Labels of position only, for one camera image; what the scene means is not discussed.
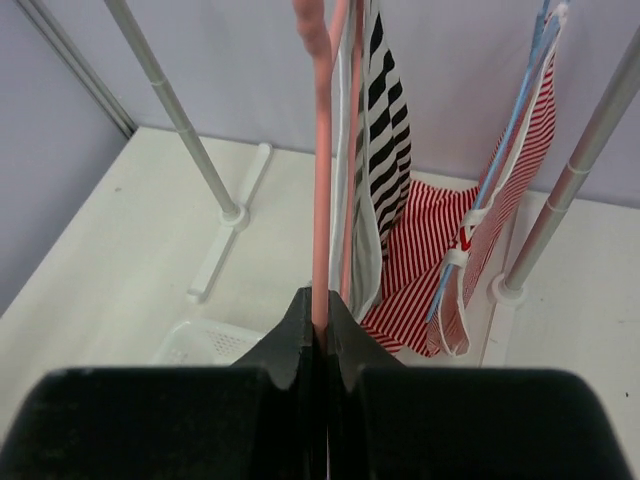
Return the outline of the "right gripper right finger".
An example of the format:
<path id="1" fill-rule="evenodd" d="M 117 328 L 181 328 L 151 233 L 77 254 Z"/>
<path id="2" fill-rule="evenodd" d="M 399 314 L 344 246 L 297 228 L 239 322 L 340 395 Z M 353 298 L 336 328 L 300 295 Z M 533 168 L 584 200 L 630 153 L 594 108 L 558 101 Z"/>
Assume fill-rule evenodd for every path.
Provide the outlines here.
<path id="1" fill-rule="evenodd" d="M 595 393 L 560 370 L 410 367 L 329 298 L 333 479 L 628 479 Z"/>

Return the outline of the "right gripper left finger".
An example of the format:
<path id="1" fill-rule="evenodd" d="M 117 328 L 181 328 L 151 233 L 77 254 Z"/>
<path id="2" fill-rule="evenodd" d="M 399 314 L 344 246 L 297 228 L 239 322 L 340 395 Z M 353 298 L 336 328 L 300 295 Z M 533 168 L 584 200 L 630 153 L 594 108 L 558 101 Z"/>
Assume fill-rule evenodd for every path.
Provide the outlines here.
<path id="1" fill-rule="evenodd" d="M 311 292 L 229 366 L 58 369 L 1 447 L 5 479 L 322 479 Z"/>

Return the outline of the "black white striped tank top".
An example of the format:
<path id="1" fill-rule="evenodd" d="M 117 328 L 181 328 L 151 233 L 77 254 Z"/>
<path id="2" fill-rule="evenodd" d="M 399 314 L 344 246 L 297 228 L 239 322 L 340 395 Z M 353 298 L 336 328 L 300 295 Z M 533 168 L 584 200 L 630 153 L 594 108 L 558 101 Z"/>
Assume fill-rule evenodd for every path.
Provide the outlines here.
<path id="1" fill-rule="evenodd" d="M 349 8 L 337 71 L 329 287 L 342 286 L 344 246 L 349 244 L 346 304 L 361 322 L 381 301 L 383 259 L 390 232 L 403 215 L 411 169 L 407 102 L 384 36 L 379 2 Z"/>

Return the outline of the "pink wire hanger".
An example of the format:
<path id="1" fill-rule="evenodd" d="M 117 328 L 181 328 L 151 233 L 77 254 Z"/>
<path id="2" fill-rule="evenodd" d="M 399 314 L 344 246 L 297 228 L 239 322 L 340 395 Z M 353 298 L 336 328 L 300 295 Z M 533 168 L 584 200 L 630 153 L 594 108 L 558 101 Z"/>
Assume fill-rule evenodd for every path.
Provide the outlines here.
<path id="1" fill-rule="evenodd" d="M 322 1 L 293 3 L 297 30 L 314 68 L 315 180 L 311 320 L 322 352 L 327 350 L 332 168 L 332 74 L 349 10 L 360 1 L 338 1 L 330 24 Z"/>

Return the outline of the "red white striped tank top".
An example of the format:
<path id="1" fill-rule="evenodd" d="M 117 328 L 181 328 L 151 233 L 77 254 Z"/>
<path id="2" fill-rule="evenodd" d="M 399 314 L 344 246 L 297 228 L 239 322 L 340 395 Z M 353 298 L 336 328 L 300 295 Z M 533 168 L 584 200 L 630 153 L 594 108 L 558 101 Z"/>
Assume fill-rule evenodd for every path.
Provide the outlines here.
<path id="1" fill-rule="evenodd" d="M 554 68 L 568 12 L 566 1 L 539 11 L 520 92 L 477 186 L 411 182 L 408 206 L 383 254 L 381 300 L 361 322 L 390 354 L 468 352 L 466 307 L 555 136 Z"/>

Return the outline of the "white plastic basket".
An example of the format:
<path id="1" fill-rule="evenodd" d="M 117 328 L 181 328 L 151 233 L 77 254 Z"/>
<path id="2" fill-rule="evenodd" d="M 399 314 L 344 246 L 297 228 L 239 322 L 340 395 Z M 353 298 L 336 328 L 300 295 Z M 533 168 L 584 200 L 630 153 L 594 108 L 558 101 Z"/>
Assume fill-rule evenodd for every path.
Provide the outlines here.
<path id="1" fill-rule="evenodd" d="M 209 319 L 188 319 L 164 338 L 154 366 L 227 366 L 251 350 L 263 334 Z"/>

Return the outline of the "white clothes rack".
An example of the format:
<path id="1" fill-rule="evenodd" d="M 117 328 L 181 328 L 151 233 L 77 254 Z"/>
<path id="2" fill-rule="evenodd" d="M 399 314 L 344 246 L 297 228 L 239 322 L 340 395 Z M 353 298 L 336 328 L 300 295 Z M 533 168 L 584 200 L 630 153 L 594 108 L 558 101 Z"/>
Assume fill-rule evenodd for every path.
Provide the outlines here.
<path id="1" fill-rule="evenodd" d="M 141 209 L 141 247 L 126 294 L 135 320 L 133 346 L 152 358 L 171 330 L 191 317 L 253 331 L 279 320 L 294 290 L 311 275 L 311 63 L 291 6 L 238 1 L 225 20 L 217 1 L 136 1 L 131 5 L 179 98 L 233 194 L 260 140 L 276 144 L 272 164 L 213 293 L 190 304 L 187 288 L 219 228 L 218 206 L 176 136 L 159 116 L 128 145 L 143 170 L 133 192 Z M 395 3 L 383 5 L 401 76 L 409 90 L 417 180 L 435 191 L 463 190 L 445 167 L 476 172 L 506 121 L 525 63 L 538 5 L 468 1 L 477 33 L 434 4 L 417 2 L 415 38 L 405 42 Z M 524 306 L 508 320 L 486 294 L 542 204 L 528 193 L 508 222 L 469 305 L 471 348 L 438 354 L 432 365 L 501 363 L 553 366 L 596 376 L 639 368 L 639 213 L 577 201 L 529 280 Z"/>

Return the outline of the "left aluminium frame post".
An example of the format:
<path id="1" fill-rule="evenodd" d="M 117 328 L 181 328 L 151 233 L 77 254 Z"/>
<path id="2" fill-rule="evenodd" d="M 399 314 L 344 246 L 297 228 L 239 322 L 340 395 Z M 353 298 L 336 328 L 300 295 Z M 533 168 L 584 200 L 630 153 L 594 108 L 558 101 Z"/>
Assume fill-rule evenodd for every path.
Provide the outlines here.
<path id="1" fill-rule="evenodd" d="M 131 138 L 138 128 L 136 122 L 106 86 L 44 2 L 16 0 L 15 3 L 107 117 L 126 138 Z"/>

